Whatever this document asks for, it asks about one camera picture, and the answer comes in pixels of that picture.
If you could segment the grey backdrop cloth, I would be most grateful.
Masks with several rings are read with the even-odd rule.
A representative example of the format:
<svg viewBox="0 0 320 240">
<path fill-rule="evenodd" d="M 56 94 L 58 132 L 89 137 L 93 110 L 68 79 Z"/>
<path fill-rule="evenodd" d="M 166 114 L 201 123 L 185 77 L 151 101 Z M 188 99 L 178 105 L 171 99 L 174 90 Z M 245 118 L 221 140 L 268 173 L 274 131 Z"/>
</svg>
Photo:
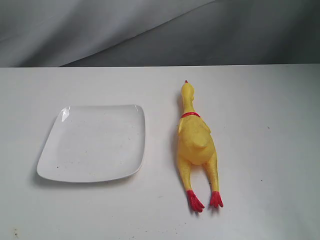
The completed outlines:
<svg viewBox="0 0 320 240">
<path fill-rule="evenodd" d="M 317 0 L 3 0 L 2 67 L 311 64 Z"/>
</svg>

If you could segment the white square plate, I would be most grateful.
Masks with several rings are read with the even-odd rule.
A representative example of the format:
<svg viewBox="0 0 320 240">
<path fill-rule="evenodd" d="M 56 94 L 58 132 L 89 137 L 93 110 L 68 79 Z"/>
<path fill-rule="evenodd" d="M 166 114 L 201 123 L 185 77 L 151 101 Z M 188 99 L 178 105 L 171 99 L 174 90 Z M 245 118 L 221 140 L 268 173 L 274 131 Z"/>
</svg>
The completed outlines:
<svg viewBox="0 0 320 240">
<path fill-rule="evenodd" d="M 141 106 L 68 106 L 57 115 L 36 172 L 47 180 L 99 183 L 137 173 L 145 151 Z"/>
</svg>

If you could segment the yellow rubber chicken toy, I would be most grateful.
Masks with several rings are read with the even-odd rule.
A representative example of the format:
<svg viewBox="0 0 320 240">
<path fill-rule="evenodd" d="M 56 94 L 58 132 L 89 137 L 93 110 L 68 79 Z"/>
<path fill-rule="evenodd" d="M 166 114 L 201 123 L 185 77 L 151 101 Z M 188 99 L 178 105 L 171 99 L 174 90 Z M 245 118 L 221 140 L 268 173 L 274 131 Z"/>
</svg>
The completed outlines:
<svg viewBox="0 0 320 240">
<path fill-rule="evenodd" d="M 177 126 L 177 168 L 191 209 L 201 213 L 205 206 L 192 188 L 192 166 L 202 166 L 207 174 L 211 187 L 209 205 L 222 208 L 224 204 L 219 187 L 216 147 L 210 128 L 193 106 L 194 94 L 194 87 L 186 80 L 181 87 L 183 114 Z"/>
</svg>

